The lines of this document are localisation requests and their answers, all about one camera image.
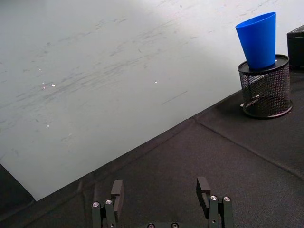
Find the table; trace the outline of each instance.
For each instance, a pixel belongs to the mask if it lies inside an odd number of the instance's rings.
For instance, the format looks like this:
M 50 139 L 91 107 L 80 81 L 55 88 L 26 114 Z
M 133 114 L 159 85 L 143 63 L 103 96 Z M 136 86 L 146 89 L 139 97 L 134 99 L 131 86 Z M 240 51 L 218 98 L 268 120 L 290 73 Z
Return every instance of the table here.
M 179 221 L 207 225 L 196 177 L 233 200 L 235 227 L 300 228 L 304 224 L 304 74 L 292 72 L 292 111 L 256 120 L 237 92 L 52 195 L 0 227 L 90 228 L 91 204 L 123 179 L 120 227 Z

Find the screw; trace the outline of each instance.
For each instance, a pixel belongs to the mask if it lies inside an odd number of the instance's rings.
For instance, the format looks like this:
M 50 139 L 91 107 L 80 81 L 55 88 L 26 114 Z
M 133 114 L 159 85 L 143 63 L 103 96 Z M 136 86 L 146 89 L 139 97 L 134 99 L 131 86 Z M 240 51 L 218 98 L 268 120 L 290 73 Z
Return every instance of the screw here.
M 224 197 L 224 201 L 229 202 L 231 199 L 229 197 Z
M 210 196 L 210 199 L 217 200 L 218 198 L 216 196 Z
M 95 202 L 95 203 L 92 204 L 92 206 L 93 206 L 94 208 L 97 208 L 97 207 L 99 206 L 99 203 L 98 203 L 98 202 Z
M 178 225 L 176 222 L 173 222 L 173 223 L 171 224 L 171 227 L 172 227 L 172 228 L 179 228 L 179 225 Z

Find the mesh pencil holder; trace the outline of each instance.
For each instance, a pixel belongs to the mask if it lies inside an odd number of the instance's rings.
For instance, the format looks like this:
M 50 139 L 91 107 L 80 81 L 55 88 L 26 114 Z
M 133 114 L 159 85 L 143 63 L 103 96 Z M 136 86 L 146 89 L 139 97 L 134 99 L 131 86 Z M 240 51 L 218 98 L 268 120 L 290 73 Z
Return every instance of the mesh pencil holder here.
M 289 58 L 276 55 L 275 64 L 252 70 L 247 62 L 238 66 L 244 98 L 243 111 L 254 118 L 274 118 L 288 113 L 290 100 Z

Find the white wall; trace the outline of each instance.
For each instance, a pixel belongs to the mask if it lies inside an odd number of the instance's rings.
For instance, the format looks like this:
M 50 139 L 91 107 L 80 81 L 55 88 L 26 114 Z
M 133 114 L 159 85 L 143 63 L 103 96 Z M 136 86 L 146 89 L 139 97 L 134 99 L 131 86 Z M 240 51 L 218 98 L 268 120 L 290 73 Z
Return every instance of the white wall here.
M 287 54 L 286 33 L 304 24 L 303 6 L 2 1 L 1 164 L 45 197 L 239 90 L 235 25 L 276 11 L 277 52 Z

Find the blue cup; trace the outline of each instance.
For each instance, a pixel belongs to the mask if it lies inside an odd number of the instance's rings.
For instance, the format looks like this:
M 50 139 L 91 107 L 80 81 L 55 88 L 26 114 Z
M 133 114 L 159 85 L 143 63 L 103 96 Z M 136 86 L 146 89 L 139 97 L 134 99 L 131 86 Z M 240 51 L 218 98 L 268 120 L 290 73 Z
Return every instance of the blue cup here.
M 267 13 L 236 26 L 249 68 L 268 67 L 276 60 L 276 13 Z

